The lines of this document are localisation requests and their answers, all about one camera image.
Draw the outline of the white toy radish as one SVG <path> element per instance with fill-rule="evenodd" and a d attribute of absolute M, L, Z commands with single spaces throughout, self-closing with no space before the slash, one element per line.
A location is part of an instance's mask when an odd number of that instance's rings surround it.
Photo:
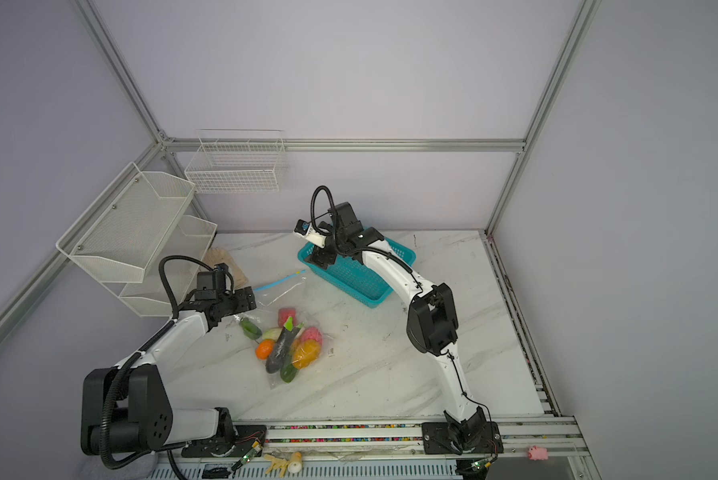
<path fill-rule="evenodd" d="M 264 339 L 271 339 L 276 341 L 282 331 L 282 328 L 269 328 L 263 329 L 253 320 L 247 317 L 242 317 L 239 320 L 239 325 L 243 331 L 243 334 L 250 340 L 261 342 Z"/>

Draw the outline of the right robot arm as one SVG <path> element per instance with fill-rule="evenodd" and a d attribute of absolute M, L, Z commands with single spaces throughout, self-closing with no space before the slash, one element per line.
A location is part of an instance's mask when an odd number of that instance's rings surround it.
<path fill-rule="evenodd" d="M 491 440 L 491 416 L 486 405 L 469 395 L 458 352 L 458 327 L 454 295 L 445 284 L 434 284 L 399 257 L 386 237 L 364 227 L 348 202 L 337 204 L 325 185 L 315 188 L 310 218 L 298 222 L 294 233 L 313 248 L 306 262 L 327 270 L 339 258 L 361 264 L 378 275 L 406 304 L 405 331 L 412 346 L 437 365 L 443 393 L 447 395 L 444 446 L 462 454 Z"/>

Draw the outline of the orange toy fruit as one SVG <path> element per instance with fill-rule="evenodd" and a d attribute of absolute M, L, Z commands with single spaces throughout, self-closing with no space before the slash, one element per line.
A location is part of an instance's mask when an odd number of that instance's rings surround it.
<path fill-rule="evenodd" d="M 271 339 L 262 340 L 255 349 L 255 356 L 259 360 L 267 360 L 271 355 L 275 346 L 275 341 Z"/>

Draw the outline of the pink toy fruit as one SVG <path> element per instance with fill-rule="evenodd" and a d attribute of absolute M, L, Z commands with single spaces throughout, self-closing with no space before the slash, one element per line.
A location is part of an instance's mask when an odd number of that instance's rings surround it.
<path fill-rule="evenodd" d="M 299 337 L 301 342 L 315 341 L 320 346 L 323 345 L 323 335 L 316 326 L 307 327 Z"/>

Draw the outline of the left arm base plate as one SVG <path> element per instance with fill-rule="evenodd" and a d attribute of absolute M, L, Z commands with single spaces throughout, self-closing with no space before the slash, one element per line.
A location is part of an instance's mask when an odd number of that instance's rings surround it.
<path fill-rule="evenodd" d="M 183 458 L 241 458 L 257 442 L 265 443 L 268 428 L 264 424 L 238 425 L 233 427 L 230 440 L 216 435 L 202 440 L 193 440 L 181 451 Z"/>

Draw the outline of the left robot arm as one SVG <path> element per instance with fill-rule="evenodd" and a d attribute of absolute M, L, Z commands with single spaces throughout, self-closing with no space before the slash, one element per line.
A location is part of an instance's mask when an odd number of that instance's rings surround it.
<path fill-rule="evenodd" d="M 175 407 L 165 380 L 190 347 L 225 318 L 254 310 L 254 293 L 236 289 L 227 264 L 191 258 L 200 268 L 196 287 L 179 300 L 166 272 L 173 259 L 168 255 L 158 265 L 171 309 L 168 321 L 129 357 L 93 370 L 83 382 L 81 450 L 110 470 L 206 441 L 213 453 L 227 454 L 238 441 L 227 408 Z"/>

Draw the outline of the clear zip top bag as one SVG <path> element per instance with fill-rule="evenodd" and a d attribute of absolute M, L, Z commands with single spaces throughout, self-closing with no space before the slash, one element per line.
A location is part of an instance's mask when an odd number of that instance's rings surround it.
<path fill-rule="evenodd" d="M 333 342 L 308 304 L 313 286 L 306 271 L 254 286 L 255 309 L 234 317 L 272 389 L 300 385 L 326 365 Z"/>

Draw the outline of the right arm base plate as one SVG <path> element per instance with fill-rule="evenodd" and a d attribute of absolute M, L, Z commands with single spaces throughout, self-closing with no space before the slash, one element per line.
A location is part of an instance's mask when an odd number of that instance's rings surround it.
<path fill-rule="evenodd" d="M 495 422 L 478 426 L 458 426 L 447 422 L 425 422 L 421 425 L 423 449 L 434 454 L 502 454 L 502 434 Z"/>

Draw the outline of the yellow toy mango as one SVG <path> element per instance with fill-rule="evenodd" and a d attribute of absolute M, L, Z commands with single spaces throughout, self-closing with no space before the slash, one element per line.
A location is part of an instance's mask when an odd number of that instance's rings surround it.
<path fill-rule="evenodd" d="M 294 350 L 291 364 L 297 370 L 302 370 L 312 364 L 321 354 L 321 344 L 316 340 L 305 340 Z"/>

